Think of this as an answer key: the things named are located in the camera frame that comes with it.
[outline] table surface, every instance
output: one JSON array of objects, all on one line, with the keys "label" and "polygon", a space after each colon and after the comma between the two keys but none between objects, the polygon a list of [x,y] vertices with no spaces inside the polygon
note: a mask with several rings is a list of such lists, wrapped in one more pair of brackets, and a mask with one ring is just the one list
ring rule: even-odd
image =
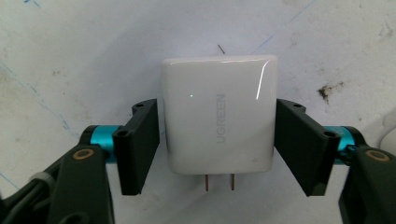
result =
[{"label": "table surface", "polygon": [[0,189],[7,197],[73,147],[91,124],[124,124],[158,98],[161,138],[143,193],[120,195],[117,223],[341,223],[347,167],[305,197],[275,152],[271,171],[176,175],[167,168],[165,58],[274,54],[277,97],[378,147],[396,126],[396,1],[0,0]]}]

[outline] metal prong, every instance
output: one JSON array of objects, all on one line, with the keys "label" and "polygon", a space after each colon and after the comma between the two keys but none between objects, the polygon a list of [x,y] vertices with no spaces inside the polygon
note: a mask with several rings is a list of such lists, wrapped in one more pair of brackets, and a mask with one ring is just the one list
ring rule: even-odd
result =
[{"label": "metal prong", "polygon": [[209,191],[209,175],[205,175],[205,189]]},{"label": "metal prong", "polygon": [[231,180],[231,190],[235,190],[235,174],[230,175]]}]

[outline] power adapter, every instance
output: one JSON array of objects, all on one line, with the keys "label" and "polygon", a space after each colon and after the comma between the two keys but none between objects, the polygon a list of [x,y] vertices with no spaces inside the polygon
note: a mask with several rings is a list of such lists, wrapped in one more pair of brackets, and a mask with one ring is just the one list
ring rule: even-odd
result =
[{"label": "power adapter", "polygon": [[168,161],[182,175],[265,172],[276,117],[275,56],[163,61]]}]

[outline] glossy plastic casing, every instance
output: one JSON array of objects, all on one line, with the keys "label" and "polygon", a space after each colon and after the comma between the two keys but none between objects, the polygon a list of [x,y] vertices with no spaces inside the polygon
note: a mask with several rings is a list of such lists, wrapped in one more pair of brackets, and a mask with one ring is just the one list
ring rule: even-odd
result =
[{"label": "glossy plastic casing", "polygon": [[275,56],[163,61],[168,160],[183,175],[271,168],[276,116]]}]

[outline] brass screw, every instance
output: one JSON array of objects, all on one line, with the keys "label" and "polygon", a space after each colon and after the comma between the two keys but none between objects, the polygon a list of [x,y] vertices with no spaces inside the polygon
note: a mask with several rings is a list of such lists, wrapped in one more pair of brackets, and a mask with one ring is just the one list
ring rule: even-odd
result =
[{"label": "brass screw", "polygon": [[90,148],[84,148],[82,150],[77,151],[75,154],[73,154],[73,159],[76,161],[82,161],[85,160],[93,155],[93,150]]},{"label": "brass screw", "polygon": [[390,161],[389,156],[377,150],[367,150],[366,155],[376,161]]}]

